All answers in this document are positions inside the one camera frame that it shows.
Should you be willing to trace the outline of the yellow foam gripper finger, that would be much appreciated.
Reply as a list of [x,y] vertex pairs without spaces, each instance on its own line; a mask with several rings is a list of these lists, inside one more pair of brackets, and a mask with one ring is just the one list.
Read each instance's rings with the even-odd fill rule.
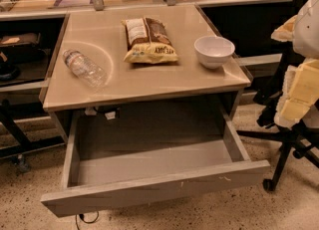
[[271,38],[279,42],[292,42],[296,18],[297,16],[291,17],[283,25],[275,29],[271,34]]

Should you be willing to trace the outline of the yellow foam padded gripper finger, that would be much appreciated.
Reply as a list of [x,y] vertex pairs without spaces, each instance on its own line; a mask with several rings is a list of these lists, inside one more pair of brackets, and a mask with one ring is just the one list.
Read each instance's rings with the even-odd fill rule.
[[308,114],[318,100],[319,60],[306,58],[298,67],[289,66],[285,72],[274,122],[291,128]]

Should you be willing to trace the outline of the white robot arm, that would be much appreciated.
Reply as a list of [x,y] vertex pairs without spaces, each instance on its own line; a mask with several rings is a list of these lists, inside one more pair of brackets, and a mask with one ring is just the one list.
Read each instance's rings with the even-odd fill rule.
[[295,53],[305,60],[288,66],[274,122],[291,128],[299,123],[319,99],[319,3],[308,0],[297,15],[275,29],[271,38],[291,42]]

